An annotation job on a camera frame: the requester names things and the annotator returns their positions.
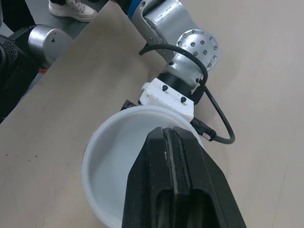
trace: wooden board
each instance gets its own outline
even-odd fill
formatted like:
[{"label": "wooden board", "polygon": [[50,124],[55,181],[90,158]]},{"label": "wooden board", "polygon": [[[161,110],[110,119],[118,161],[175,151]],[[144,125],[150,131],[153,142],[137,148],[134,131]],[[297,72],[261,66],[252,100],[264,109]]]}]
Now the wooden board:
[{"label": "wooden board", "polygon": [[[206,142],[249,228],[301,228],[304,3],[182,1],[221,49],[207,85],[235,144]],[[103,227],[82,191],[86,144],[164,61],[109,2],[0,125],[0,227]],[[196,116],[227,135],[206,97]]]}]

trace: white plastic bowl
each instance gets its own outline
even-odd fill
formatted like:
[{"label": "white plastic bowl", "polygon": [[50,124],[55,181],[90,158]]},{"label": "white plastic bowl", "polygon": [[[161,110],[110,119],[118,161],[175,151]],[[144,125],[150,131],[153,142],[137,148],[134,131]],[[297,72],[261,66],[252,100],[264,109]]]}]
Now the white plastic bowl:
[{"label": "white plastic bowl", "polygon": [[145,139],[156,127],[178,126],[199,135],[183,117],[157,106],[138,106],[116,113],[93,134],[82,160],[82,184],[97,217],[121,228],[127,178]]}]

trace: bolt hole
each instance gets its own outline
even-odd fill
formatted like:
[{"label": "bolt hole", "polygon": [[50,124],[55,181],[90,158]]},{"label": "bolt hole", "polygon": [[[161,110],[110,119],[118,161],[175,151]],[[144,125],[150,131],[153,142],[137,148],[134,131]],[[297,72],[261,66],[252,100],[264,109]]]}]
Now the bolt hole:
[{"label": "bolt hole", "polygon": [[140,5],[139,5],[139,8],[142,9],[144,6],[145,6],[146,2],[143,1]]}]

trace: metal screw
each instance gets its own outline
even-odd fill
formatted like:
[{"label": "metal screw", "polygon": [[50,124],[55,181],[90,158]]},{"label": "metal screw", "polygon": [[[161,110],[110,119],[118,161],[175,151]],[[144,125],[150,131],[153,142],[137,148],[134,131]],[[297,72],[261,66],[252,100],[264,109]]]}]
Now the metal screw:
[{"label": "metal screw", "polygon": [[166,90],[168,90],[168,87],[166,85],[163,85],[162,90],[165,92]]},{"label": "metal screw", "polygon": [[180,102],[184,103],[186,102],[187,98],[185,98],[184,96],[181,97]]}]

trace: shoe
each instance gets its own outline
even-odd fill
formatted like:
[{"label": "shoe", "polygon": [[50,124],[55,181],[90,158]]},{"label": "shoe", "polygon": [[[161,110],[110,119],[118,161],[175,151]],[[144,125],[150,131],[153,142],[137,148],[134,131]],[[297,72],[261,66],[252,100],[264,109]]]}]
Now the shoe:
[{"label": "shoe", "polygon": [[48,9],[54,16],[71,17],[85,23],[90,22],[97,15],[96,10],[81,3],[80,0],[66,0],[65,5],[48,1]]}]

